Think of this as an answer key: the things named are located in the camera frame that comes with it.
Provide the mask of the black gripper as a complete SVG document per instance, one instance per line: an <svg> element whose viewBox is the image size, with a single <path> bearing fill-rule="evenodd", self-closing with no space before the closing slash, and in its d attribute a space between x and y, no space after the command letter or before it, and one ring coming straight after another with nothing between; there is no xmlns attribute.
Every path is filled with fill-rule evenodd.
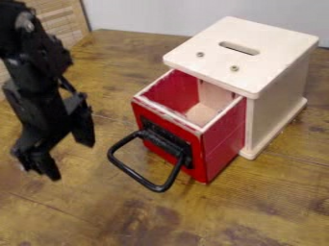
<svg viewBox="0 0 329 246"><path fill-rule="evenodd" d="M86 94L76 91L64 77L40 94L23 91L13 79L3 85L3 90L21 124L12 155L25 171L33 170L59 181L61 176L51 149L67 134L87 147L95 144L92 110Z"/></svg>

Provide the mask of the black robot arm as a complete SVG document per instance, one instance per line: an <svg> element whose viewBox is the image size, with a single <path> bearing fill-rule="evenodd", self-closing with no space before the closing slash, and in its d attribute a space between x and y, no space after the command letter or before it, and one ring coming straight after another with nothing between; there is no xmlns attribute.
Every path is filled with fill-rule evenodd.
<svg viewBox="0 0 329 246"><path fill-rule="evenodd" d="M11 75L3 92L21 124L12 155L24 171L57 181L49 151L67 135L87 147L95 144L91 106L63 76L72 65L70 51L17 0L0 0L0 60Z"/></svg>

